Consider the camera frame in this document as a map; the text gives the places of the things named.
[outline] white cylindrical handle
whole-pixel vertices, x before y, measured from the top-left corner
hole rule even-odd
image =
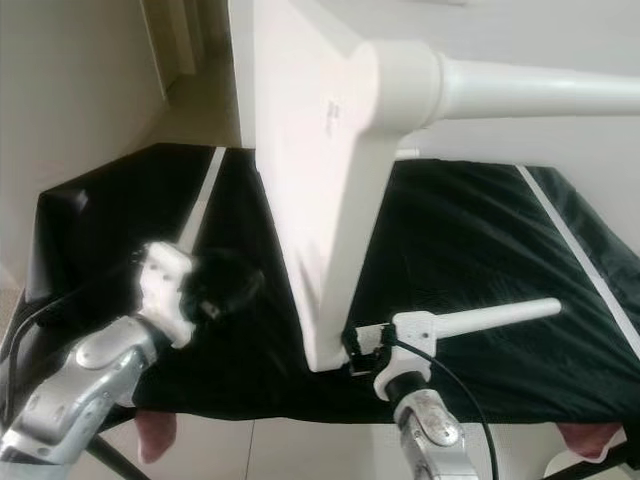
[[[437,119],[640,115],[640,78],[441,55]]]
[[[556,315],[561,310],[560,301],[555,298],[545,298],[531,302],[438,315],[438,318],[434,320],[436,336],[439,339],[455,337],[465,333]]]

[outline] black cloth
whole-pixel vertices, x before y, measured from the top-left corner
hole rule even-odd
[[[146,242],[177,241],[212,152],[155,145],[41,195],[16,323],[97,280],[44,316],[25,347],[40,362],[32,360],[25,372],[43,375],[63,345],[133,311],[136,268],[127,260]],[[555,170],[530,171],[640,328],[640,260]],[[265,288],[251,307],[223,325],[200,326],[192,344],[164,355],[143,376],[136,405],[223,419],[391,421],[372,376],[308,370],[252,151],[225,156],[196,254],[218,248],[262,270]],[[441,340],[438,358],[492,422],[637,422],[640,361],[520,173],[437,160],[395,165],[349,315],[352,327],[406,310],[451,313],[543,297],[559,298],[563,312]],[[433,373],[432,386],[454,415],[477,421],[458,387]]]

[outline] white stripe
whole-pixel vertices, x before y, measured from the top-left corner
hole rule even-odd
[[[542,207],[546,210],[549,218],[551,218],[551,221],[560,232],[560,235],[562,235],[562,238],[564,238],[565,242],[567,242],[569,249],[576,257],[576,260],[578,260],[578,263],[580,263],[583,270],[591,280],[591,283],[593,283],[593,286],[596,288],[596,290],[606,303],[607,307],[609,308],[609,311],[611,312],[611,315],[613,315],[613,318],[618,324],[618,327],[620,327],[622,334],[627,339],[627,342],[629,342],[629,346],[636,354],[638,359],[640,359],[640,335],[631,323],[631,320],[629,320],[626,312],[618,303],[616,297],[611,292],[611,289],[607,285],[607,282],[598,273],[593,263],[591,263],[591,260],[580,246],[580,243],[578,243],[576,237],[573,236],[573,233],[571,233],[571,230],[569,230],[567,224],[564,223],[564,220],[562,220],[562,217],[555,209],[555,207],[551,204],[531,173],[529,173],[526,167],[523,166],[517,166],[517,169],[522,174],[522,177],[525,179],[529,187],[531,187],[534,195],[542,204]]]
[[[217,147],[215,152],[213,152],[209,170],[207,171],[207,175],[204,177],[202,187],[200,188],[200,194],[191,209],[191,214],[187,219],[187,223],[185,224],[182,234],[180,235],[180,240],[178,241],[178,247],[180,247],[180,250],[185,253],[191,253],[196,244],[198,232],[200,232],[200,225],[202,225],[202,220],[204,219],[204,212],[207,210],[207,204],[211,198],[213,186],[216,183],[216,178],[220,171],[220,165],[222,164],[222,159],[224,158],[226,151],[227,149],[224,147]]]

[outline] black cable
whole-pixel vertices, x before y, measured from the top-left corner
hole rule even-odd
[[[491,478],[493,480],[499,480],[500,476],[498,473],[498,458],[496,456],[496,447],[493,443],[493,436],[491,435],[491,430],[489,429],[489,422],[487,422],[487,417],[485,417],[484,412],[480,407],[480,404],[478,403],[476,398],[473,396],[471,391],[467,388],[467,386],[464,383],[462,383],[462,380],[460,380],[455,373],[453,373],[442,362],[440,362],[439,360],[436,360],[428,353],[423,352],[422,350],[412,345],[409,345],[408,343],[405,343],[401,340],[396,339],[394,343],[398,347],[404,348],[405,350],[413,353],[414,355],[418,355],[419,357],[422,357],[423,359],[433,363],[440,370],[446,373],[452,380],[454,380],[458,384],[458,386],[464,391],[464,393],[467,395],[467,398],[471,401],[475,409],[478,411],[478,415],[480,416],[480,422],[482,423],[482,429],[484,430],[484,434],[487,437],[487,445],[489,446],[489,457],[491,458]]]

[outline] chair leg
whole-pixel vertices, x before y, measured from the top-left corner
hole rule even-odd
[[[109,467],[124,480],[151,480],[100,435],[93,437],[87,452]]]
[[[627,434],[627,443],[630,445],[627,463],[634,471],[640,471],[640,423],[625,423],[624,433]]]
[[[584,480],[626,463],[629,454],[629,445],[623,443],[609,450],[607,458],[602,463],[581,462],[549,477],[544,477],[542,480]]]

